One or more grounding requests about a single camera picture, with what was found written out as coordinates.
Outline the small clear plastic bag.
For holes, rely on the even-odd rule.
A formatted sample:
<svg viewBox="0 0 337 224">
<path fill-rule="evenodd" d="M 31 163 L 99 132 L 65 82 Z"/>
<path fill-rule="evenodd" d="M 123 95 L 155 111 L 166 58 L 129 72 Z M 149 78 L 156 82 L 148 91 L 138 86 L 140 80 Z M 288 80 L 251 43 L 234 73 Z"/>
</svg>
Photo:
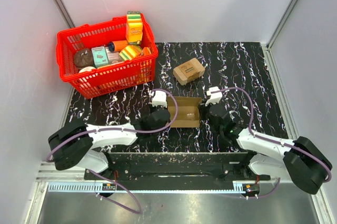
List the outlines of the small clear plastic bag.
<svg viewBox="0 0 337 224">
<path fill-rule="evenodd" d="M 188 114 L 186 115 L 186 118 L 187 118 L 188 120 L 195 120 L 195 113 L 188 113 Z"/>
</svg>

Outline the brown cardboard box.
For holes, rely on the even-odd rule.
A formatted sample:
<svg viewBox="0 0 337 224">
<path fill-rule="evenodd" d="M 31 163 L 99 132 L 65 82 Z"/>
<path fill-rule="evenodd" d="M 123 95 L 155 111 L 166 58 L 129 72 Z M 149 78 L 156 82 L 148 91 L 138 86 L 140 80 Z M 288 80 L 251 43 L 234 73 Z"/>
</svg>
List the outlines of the brown cardboard box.
<svg viewBox="0 0 337 224">
<path fill-rule="evenodd" d="M 177 116 L 171 124 L 172 128 L 198 128 L 200 126 L 200 111 L 199 105 L 202 103 L 201 98 L 192 97 L 174 97 L 177 102 Z M 195 113 L 195 120 L 188 120 L 186 115 Z"/>
</svg>

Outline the kitchen scouring pads pack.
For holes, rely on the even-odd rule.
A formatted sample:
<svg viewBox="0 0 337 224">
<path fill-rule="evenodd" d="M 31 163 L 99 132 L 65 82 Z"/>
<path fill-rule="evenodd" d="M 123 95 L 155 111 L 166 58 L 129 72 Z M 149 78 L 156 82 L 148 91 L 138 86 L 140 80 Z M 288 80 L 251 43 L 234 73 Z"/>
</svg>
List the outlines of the kitchen scouring pads pack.
<svg viewBox="0 0 337 224">
<path fill-rule="evenodd" d="M 186 85 L 198 79 L 204 72 L 205 68 L 197 58 L 190 59 L 173 69 L 173 75 L 180 85 Z"/>
</svg>

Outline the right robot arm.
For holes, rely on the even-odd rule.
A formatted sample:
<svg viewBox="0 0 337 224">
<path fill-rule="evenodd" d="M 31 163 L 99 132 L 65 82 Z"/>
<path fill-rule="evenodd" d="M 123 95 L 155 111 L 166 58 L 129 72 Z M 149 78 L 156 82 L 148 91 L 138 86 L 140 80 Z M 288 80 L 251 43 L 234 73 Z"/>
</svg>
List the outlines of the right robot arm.
<svg viewBox="0 0 337 224">
<path fill-rule="evenodd" d="M 224 146 L 252 154 L 239 167 L 242 178 L 251 180 L 256 175 L 266 175 L 290 179 L 308 194 L 316 194 L 321 185 L 330 181 L 332 164 L 310 139 L 277 138 L 245 128 L 232 120 L 221 104 L 202 103 L 199 111 Z"/>
</svg>

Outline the teal small box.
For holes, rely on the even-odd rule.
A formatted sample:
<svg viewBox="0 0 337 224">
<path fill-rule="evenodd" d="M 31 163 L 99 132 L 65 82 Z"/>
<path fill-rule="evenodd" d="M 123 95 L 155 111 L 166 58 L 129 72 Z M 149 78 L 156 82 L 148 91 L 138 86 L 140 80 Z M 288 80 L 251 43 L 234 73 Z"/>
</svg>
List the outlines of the teal small box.
<svg viewBox="0 0 337 224">
<path fill-rule="evenodd" d="M 107 66 L 109 64 L 105 46 L 93 47 L 91 48 L 91 51 L 96 68 Z"/>
</svg>

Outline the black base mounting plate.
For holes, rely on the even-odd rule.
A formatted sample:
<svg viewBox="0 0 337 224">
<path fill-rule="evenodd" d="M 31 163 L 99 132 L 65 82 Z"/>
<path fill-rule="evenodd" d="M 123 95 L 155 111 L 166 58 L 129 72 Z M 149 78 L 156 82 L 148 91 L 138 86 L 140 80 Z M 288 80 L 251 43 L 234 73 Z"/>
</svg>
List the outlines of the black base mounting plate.
<svg viewBox="0 0 337 224">
<path fill-rule="evenodd" d="M 249 167 L 252 153 L 107 153 L 109 167 L 100 175 L 126 181 L 160 176 L 197 176 L 234 180 L 270 180 Z"/>
</svg>

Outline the orange snack packet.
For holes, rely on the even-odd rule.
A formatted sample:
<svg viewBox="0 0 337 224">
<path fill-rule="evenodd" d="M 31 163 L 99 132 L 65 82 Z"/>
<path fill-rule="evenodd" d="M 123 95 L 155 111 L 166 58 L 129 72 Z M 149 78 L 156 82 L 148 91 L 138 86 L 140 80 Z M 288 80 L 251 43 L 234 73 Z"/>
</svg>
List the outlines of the orange snack packet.
<svg viewBox="0 0 337 224">
<path fill-rule="evenodd" d="M 151 55 L 151 50 L 149 47 L 144 47 L 140 53 L 140 57 Z"/>
</svg>

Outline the yellow green striped sponge pack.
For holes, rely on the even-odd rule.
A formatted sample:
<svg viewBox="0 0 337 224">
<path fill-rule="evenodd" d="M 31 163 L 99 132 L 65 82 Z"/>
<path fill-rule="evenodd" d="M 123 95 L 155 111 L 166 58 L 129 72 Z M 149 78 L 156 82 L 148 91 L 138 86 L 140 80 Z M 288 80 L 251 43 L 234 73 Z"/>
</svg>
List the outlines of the yellow green striped sponge pack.
<svg viewBox="0 0 337 224">
<path fill-rule="evenodd" d="M 128 45 L 119 52 L 119 57 L 122 61 L 133 60 L 142 52 L 142 48 L 138 45 Z"/>
</svg>

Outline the pink packaged item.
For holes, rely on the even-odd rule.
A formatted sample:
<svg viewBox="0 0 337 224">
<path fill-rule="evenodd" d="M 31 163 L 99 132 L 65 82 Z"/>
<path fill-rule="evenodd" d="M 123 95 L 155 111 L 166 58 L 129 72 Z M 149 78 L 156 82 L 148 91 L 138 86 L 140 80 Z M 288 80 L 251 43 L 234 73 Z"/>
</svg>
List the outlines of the pink packaged item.
<svg viewBox="0 0 337 224">
<path fill-rule="evenodd" d="M 121 59 L 119 52 L 107 52 L 108 57 L 108 63 L 109 65 L 119 64 L 123 63 L 123 60 Z"/>
</svg>

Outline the orange cylindrical can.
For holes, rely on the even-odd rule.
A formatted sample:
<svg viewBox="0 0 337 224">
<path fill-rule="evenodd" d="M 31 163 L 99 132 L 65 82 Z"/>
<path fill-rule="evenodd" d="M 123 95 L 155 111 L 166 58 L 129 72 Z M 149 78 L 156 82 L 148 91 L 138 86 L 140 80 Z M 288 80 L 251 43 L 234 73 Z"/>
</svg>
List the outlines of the orange cylindrical can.
<svg viewBox="0 0 337 224">
<path fill-rule="evenodd" d="M 128 46 L 127 40 L 121 41 L 111 41 L 107 44 L 108 50 L 110 52 L 120 52 L 122 49 Z"/>
</svg>

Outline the white round item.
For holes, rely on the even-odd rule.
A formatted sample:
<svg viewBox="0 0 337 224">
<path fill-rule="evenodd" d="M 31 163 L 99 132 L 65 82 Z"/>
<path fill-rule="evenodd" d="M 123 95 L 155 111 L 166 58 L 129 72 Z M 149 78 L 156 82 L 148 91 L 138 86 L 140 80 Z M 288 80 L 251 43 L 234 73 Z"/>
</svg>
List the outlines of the white round item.
<svg viewBox="0 0 337 224">
<path fill-rule="evenodd" d="M 79 73 L 93 73 L 95 72 L 97 69 L 93 66 L 87 66 L 84 67 L 82 69 L 79 70 Z"/>
</svg>

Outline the orange yellow juice carton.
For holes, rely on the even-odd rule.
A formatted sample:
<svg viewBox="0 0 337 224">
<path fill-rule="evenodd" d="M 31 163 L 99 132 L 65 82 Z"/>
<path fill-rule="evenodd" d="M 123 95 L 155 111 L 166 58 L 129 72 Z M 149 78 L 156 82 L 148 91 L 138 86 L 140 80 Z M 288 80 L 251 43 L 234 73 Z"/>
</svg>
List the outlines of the orange yellow juice carton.
<svg viewBox="0 0 337 224">
<path fill-rule="evenodd" d="M 143 21 L 140 12 L 128 11 L 126 15 L 126 40 L 129 45 L 140 45 L 143 37 Z"/>
</svg>

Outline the brown round bread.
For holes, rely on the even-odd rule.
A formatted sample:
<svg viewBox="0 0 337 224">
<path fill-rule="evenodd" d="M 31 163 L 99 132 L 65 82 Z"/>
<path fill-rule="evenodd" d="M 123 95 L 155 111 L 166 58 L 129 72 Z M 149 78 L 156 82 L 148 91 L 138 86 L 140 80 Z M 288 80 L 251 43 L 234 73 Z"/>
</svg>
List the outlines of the brown round bread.
<svg viewBox="0 0 337 224">
<path fill-rule="evenodd" d="M 94 66 L 93 53 L 91 49 L 85 48 L 77 51 L 74 55 L 73 61 L 74 65 L 80 69 L 88 66 Z"/>
</svg>

